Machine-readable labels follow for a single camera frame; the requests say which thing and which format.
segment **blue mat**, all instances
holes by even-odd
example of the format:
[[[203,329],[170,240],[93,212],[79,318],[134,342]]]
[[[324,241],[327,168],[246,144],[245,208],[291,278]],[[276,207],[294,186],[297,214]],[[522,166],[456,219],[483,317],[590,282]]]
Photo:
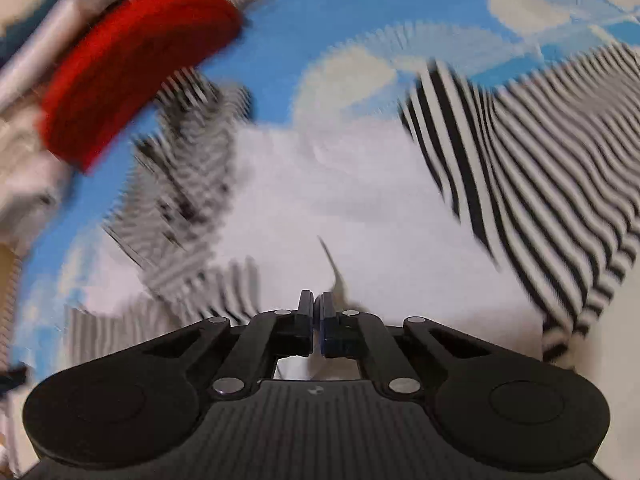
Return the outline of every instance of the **blue mat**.
[[[640,44],[640,0],[263,0],[243,37],[203,63],[254,97],[254,119],[395,113],[431,57],[493,86],[619,39]],[[82,301],[97,233],[131,163],[128,140],[155,128],[144,110],[40,237],[20,286],[12,357],[42,380],[65,366],[65,305]]]

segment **red fabric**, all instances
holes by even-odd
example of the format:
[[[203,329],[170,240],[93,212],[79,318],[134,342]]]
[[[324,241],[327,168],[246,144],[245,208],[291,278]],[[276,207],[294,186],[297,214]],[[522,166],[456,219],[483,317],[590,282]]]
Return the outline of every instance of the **red fabric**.
[[[230,43],[242,18],[226,0],[131,0],[72,50],[42,102],[47,149],[86,171],[174,71]]]

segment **ribbed black surface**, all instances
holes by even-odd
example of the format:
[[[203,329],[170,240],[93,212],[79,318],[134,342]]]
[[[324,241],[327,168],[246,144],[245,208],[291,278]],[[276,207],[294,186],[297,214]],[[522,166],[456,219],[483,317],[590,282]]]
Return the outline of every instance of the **ribbed black surface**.
[[[253,397],[215,404],[191,438],[155,461],[118,471],[83,471],[46,459],[24,478],[598,480],[604,476],[587,464],[531,474],[478,463],[443,440],[419,406],[380,397],[369,381],[265,381]]]

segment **red cushion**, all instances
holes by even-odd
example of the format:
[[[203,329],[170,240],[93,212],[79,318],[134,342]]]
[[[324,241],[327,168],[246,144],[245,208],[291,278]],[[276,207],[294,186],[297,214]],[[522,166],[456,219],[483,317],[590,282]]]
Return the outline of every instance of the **red cushion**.
[[[173,72],[229,44],[242,17],[226,0],[131,0],[100,22],[44,96],[47,149],[87,170]]]

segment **blue surface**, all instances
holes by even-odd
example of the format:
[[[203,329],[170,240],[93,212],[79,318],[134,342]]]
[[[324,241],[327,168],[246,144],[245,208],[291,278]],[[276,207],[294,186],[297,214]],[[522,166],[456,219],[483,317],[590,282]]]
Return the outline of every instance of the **blue surface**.
[[[332,53],[354,45],[362,46],[389,70],[399,62],[398,56],[437,57],[474,81],[494,86],[600,44],[602,40],[588,25],[601,25],[614,36],[640,43],[640,27],[624,22],[629,13],[607,0],[544,1],[568,9],[571,19],[523,37],[491,14],[488,0],[263,0],[249,10],[242,38],[203,63],[202,69],[213,80],[246,85],[254,98],[254,120],[288,124],[306,74]],[[424,24],[432,34],[405,41],[408,31]],[[401,39],[394,42],[398,30]],[[376,42],[376,35],[383,40]],[[486,60],[475,63],[481,54]],[[491,64],[493,55],[499,60]],[[392,111],[412,78],[410,70],[398,69],[393,81],[346,105],[341,113]],[[41,237],[25,268],[14,358],[34,365],[37,380],[63,365],[59,355],[64,307],[82,300],[82,286],[96,250],[92,232],[113,206],[130,165],[127,137],[133,132],[149,133],[154,124],[151,110],[146,110],[114,142],[95,173],[82,180],[74,202]],[[60,287],[62,274],[66,281]]]

